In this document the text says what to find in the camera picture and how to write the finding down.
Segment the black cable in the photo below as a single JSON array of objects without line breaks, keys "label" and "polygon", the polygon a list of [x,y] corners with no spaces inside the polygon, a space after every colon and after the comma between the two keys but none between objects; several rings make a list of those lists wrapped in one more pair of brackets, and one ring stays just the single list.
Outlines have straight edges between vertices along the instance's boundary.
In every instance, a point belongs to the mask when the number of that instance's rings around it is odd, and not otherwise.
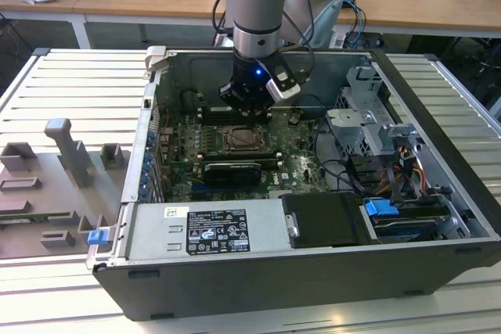
[{"label": "black cable", "polygon": [[313,36],[315,35],[315,19],[313,18],[312,0],[307,0],[307,1],[308,1],[308,10],[310,11],[310,20],[312,21],[312,32],[308,37],[307,43],[311,44]]},{"label": "black cable", "polygon": [[347,185],[349,185],[350,187],[352,187],[355,191],[358,191],[358,189],[355,187],[355,185],[354,185],[351,181],[349,181],[347,178],[343,178],[343,177],[341,176],[341,174],[343,174],[343,173],[344,173],[344,172],[346,172],[346,171],[343,171],[343,172],[341,172],[340,174],[336,174],[335,172],[332,172],[332,171],[331,171],[331,170],[329,170],[327,167],[325,167],[325,164],[326,164],[326,163],[327,163],[327,162],[323,162],[323,163],[322,163],[322,167],[323,167],[323,170],[324,170],[327,174],[329,174],[329,175],[330,175],[330,176],[332,176],[333,178],[336,178],[336,179],[337,179],[337,181],[342,181],[343,183],[346,183]]},{"label": "black cable", "polygon": [[367,15],[366,15],[366,12],[357,5],[357,1],[356,0],[353,0],[352,4],[355,6],[355,7],[352,7],[353,12],[355,14],[355,23],[353,24],[353,27],[351,28],[351,30],[349,31],[349,33],[347,34],[347,36],[345,37],[344,43],[346,43],[346,41],[353,35],[353,32],[355,31],[355,28],[356,28],[357,24],[359,23],[359,13],[360,13],[361,16],[363,16],[363,18],[362,18],[362,27],[360,28],[359,37],[357,37],[357,39],[355,40],[355,42],[353,42],[352,47],[355,47],[356,42],[358,42],[359,38],[362,36],[364,30],[366,29]]},{"label": "black cable", "polygon": [[[222,26],[225,24],[226,21],[226,10],[222,13],[221,19],[219,20],[218,24],[218,29],[221,30]],[[212,45],[216,43],[216,38],[218,37],[218,32],[216,31],[214,33],[214,37],[212,38]]]},{"label": "black cable", "polygon": [[179,92],[179,103],[181,104],[181,113],[185,112],[185,101],[184,101],[185,93],[195,93],[196,97],[198,98],[199,91],[194,88],[187,88]]},{"label": "black cable", "polygon": [[[357,6],[357,1],[353,0],[353,5]],[[359,13],[356,11],[356,9],[353,9],[353,13],[355,14],[355,23],[353,24],[353,27],[349,31],[348,35],[344,39],[344,43],[353,35],[353,32],[355,31],[355,28],[359,24]]]},{"label": "black cable", "polygon": [[33,51],[34,50],[33,47],[31,47],[31,45],[28,42],[26,42],[26,39],[24,39],[23,36],[19,33],[19,31],[17,31],[17,29],[13,26],[13,24],[10,22],[10,20],[5,18],[1,13],[0,13],[0,16],[2,17],[2,19],[7,21],[7,24],[17,34],[17,37],[19,37],[19,39],[26,45],[26,47],[28,47],[31,51]]},{"label": "black cable", "polygon": [[221,31],[218,27],[218,25],[216,25],[216,10],[218,9],[218,5],[219,5],[219,2],[221,0],[216,0],[214,2],[214,6],[212,7],[212,17],[211,17],[211,21],[212,21],[212,27],[214,28],[214,30],[218,33],[223,33],[224,31]]},{"label": "black cable", "polygon": [[[285,11],[283,11],[283,15],[284,17],[287,19],[287,21],[289,21],[290,25],[292,25],[292,27],[296,30],[296,32],[299,34],[299,38],[303,41],[307,41],[307,39],[305,38],[305,35],[301,33],[301,31],[299,30],[299,28],[297,27],[297,25],[294,23],[294,21],[289,17],[289,15],[287,15],[287,13]],[[312,63],[311,63],[311,66],[309,67],[309,69],[306,71],[306,75],[309,76],[312,71],[313,71],[313,68],[315,67],[315,54],[313,53],[313,48],[312,46],[308,43],[306,43],[306,47],[308,47],[308,51],[310,52],[310,56],[311,56],[311,60],[312,60]]]},{"label": "black cable", "polygon": [[351,29],[348,32],[348,34],[346,34],[346,37],[344,37],[343,47],[346,44],[346,42],[348,41],[348,39],[351,37],[351,35],[353,34],[353,32],[355,31],[355,28],[357,27],[357,25],[359,24],[359,13],[356,11],[355,8],[352,7],[351,9],[353,9],[353,13],[355,14],[355,22],[353,23],[353,26],[351,27]]}]

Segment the warning label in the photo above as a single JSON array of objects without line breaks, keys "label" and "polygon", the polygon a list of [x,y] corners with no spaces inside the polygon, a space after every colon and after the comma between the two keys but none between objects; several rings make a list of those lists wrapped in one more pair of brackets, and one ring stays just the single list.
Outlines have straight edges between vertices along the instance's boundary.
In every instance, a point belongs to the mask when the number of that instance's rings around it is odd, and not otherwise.
[{"label": "warning label", "polygon": [[244,209],[190,211],[186,237],[186,252],[191,256],[251,250]]}]

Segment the blue latch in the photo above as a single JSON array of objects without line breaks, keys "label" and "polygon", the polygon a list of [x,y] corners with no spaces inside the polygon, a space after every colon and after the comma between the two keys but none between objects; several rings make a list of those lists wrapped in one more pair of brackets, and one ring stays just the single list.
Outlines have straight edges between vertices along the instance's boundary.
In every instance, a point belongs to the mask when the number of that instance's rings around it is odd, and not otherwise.
[{"label": "blue latch", "polygon": [[367,214],[373,215],[399,215],[400,212],[393,207],[389,199],[371,199],[365,204]]},{"label": "blue latch", "polygon": [[87,244],[90,246],[107,246],[110,230],[92,230],[88,234]]}]

